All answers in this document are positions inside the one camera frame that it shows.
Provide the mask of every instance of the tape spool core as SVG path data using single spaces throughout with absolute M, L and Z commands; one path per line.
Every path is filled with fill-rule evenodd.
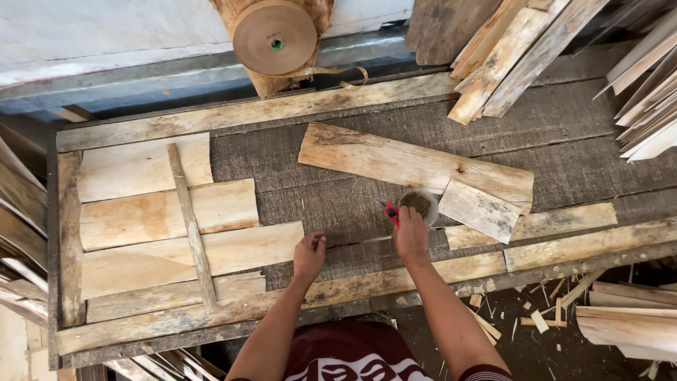
M 283 75 L 301 68 L 315 53 L 318 33 L 308 13 L 285 0 L 263 0 L 238 16 L 233 50 L 248 69 Z

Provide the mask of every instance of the white print on shirt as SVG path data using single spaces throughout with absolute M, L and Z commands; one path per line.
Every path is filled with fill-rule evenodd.
M 315 359 L 299 374 L 284 381 L 433 381 L 413 359 L 389 365 L 376 353 L 355 362 Z

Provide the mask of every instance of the person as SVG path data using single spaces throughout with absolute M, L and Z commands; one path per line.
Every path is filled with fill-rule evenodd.
M 414 208 L 400 208 L 393 240 L 418 289 L 451 380 L 512 380 L 480 325 L 428 259 L 428 224 Z M 296 246 L 292 281 L 244 343 L 225 381 L 431 381 L 387 323 L 343 319 L 302 327 L 294 334 L 325 249 L 323 232 L 309 233 Z

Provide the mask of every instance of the hand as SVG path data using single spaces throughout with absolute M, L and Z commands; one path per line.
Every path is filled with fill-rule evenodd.
M 428 222 L 413 207 L 400 207 L 399 227 L 395 225 L 393 231 L 395 249 L 402 257 L 405 266 L 419 260 L 429 261 L 426 256 L 428 250 Z
M 327 238 L 324 232 L 310 232 L 294 250 L 294 279 L 310 285 L 320 274 L 324 263 Z

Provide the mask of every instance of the dark floor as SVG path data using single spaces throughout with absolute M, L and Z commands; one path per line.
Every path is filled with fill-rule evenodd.
M 633 282 L 645 285 L 658 285 L 676 282 L 677 273 L 662 266 L 656 261 L 652 264 L 642 263 L 634 267 L 635 275 Z M 619 282 L 627 281 L 630 267 L 623 266 L 608 270 L 601 281 Z M 546 284 L 548 295 L 558 281 L 550 281 Z M 540 310 L 548 308 L 543 291 L 538 290 L 529 294 L 529 290 L 536 285 L 529 285 L 520 293 L 515 289 L 486 294 L 489 305 L 495 308 L 492 319 L 485 303 L 478 313 L 490 323 L 495 323 L 496 328 L 502 333 L 496 349 L 505 360 L 508 368 L 517 380 L 608 380 L 626 381 L 641 380 L 638 375 L 642 373 L 651 361 L 626 359 L 615 346 L 603 346 L 591 344 L 585 339 L 575 324 L 575 317 L 571 317 L 571 306 L 567 311 L 567 320 L 570 322 L 566 328 L 553 328 L 543 334 L 539 334 L 536 327 L 522 326 L 517 324 L 515 338 L 512 339 L 512 329 L 515 319 L 528 316 L 523 308 L 526 301 L 530 301 L 534 307 Z M 569 288 L 574 283 L 568 282 Z M 558 295 L 567 293 L 567 282 L 564 283 Z M 462 300 L 467 304 L 469 298 Z M 583 304 L 585 296 L 577 300 Z M 436 380 L 450 380 L 447 366 L 443 366 L 442 358 L 437 352 L 433 337 L 425 319 L 423 307 L 415 306 L 388 311 L 397 320 L 399 332 L 409 344 L 414 356 L 428 374 Z M 554 320 L 554 312 L 544 316 Z M 202 355 L 215 365 L 227 369 L 237 356 L 245 338 L 218 342 L 202 346 Z M 557 344 L 561 345 L 562 351 L 557 351 Z M 677 379 L 677 372 L 670 367 L 669 363 L 661 363 L 657 381 L 670 381 Z

